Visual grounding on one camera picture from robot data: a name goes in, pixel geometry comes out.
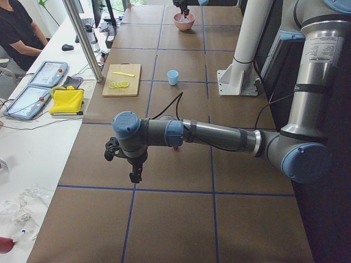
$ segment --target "keyboard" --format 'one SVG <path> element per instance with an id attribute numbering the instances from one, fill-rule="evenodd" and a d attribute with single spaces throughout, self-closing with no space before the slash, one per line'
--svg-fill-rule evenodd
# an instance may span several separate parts
<path id="1" fill-rule="evenodd" d="M 83 27 L 84 27 L 86 24 L 90 24 L 92 27 L 93 27 L 93 25 L 94 25 L 94 19 L 92 19 L 92 18 L 81 18 L 81 22 L 82 22 Z M 75 42 L 76 42 L 76 43 L 79 43 L 79 38 L 78 38 L 78 36 L 76 36 Z"/>

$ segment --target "red object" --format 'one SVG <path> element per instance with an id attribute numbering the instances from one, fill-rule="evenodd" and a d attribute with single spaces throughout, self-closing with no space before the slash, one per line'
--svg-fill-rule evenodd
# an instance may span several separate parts
<path id="1" fill-rule="evenodd" d="M 15 243 L 13 239 L 7 237 L 0 237 L 0 254 L 5 254 L 13 248 Z"/>

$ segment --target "blue cup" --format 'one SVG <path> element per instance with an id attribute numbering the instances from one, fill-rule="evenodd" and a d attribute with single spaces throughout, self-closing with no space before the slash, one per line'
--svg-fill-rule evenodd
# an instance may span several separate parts
<path id="1" fill-rule="evenodd" d="M 178 71 L 170 70 L 167 72 L 168 82 L 170 85 L 174 86 L 177 85 L 178 82 Z"/>

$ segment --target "yellow cloth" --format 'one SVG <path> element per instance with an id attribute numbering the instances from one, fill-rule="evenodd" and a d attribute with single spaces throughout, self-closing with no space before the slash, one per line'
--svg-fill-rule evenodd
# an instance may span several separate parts
<path id="1" fill-rule="evenodd" d="M 52 89 L 54 105 L 49 110 L 51 115 L 56 113 L 79 113 L 84 98 L 83 89 L 75 89 L 72 86 L 55 87 Z"/>

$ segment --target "person's arm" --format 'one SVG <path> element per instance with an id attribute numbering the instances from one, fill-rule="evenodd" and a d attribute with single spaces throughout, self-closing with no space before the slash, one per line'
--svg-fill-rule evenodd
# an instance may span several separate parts
<path id="1" fill-rule="evenodd" d="M 39 56 L 39 54 L 41 53 L 40 49 L 29 47 L 28 45 L 24 45 L 22 40 L 19 40 L 13 44 L 10 44 L 10 46 L 16 49 L 22 55 Z"/>
<path id="2" fill-rule="evenodd" d="M 45 47 L 46 44 L 48 43 L 48 41 L 46 40 L 43 32 L 40 30 L 40 28 L 38 27 L 38 25 L 34 21 L 31 23 L 31 28 L 32 28 L 34 34 L 39 38 L 39 40 L 43 43 L 43 45 Z"/>

